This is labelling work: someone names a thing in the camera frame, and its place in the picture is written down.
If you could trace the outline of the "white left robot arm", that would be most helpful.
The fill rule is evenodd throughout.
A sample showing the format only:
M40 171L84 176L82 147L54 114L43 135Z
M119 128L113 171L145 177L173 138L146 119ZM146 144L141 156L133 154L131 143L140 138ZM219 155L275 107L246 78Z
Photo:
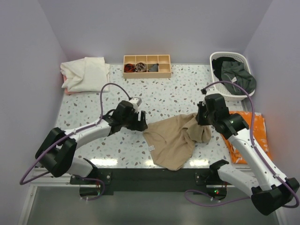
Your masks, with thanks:
M101 121L69 130L58 127L52 129L38 149L36 160L54 177L68 173L95 178L97 167L90 160L75 157L75 151L96 139L111 136L122 128L146 130L145 111L138 111L141 103L139 97L123 100L116 109L105 114Z

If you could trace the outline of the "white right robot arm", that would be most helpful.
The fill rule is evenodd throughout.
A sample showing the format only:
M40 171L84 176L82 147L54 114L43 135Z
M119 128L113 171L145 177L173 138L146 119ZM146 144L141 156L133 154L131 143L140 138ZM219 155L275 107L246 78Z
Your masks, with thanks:
M229 112L221 94L206 95L197 106L197 123L213 126L228 140L246 160L254 177L235 169L226 160L219 160L210 166L213 174L243 191L265 216L281 207L288 207L292 199L297 199L299 182L288 178L277 168L253 137L251 127L243 117Z

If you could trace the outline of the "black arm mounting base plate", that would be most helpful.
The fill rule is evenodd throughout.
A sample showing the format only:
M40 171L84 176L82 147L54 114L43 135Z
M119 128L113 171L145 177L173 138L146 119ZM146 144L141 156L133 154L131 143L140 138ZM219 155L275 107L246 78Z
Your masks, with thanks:
M119 169L100 168L86 180L76 176L71 185L80 186L80 196L113 195L115 192L185 192L193 189L217 199L227 196L227 184L208 168L204 169Z

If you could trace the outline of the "beige t-shirt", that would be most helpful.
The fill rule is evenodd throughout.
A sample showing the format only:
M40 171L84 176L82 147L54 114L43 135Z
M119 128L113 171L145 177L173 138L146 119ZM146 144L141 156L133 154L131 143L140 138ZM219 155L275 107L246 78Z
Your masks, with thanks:
M181 114L148 125L143 132L153 163L171 171L181 169L197 143L209 143L209 126L199 125L196 114Z

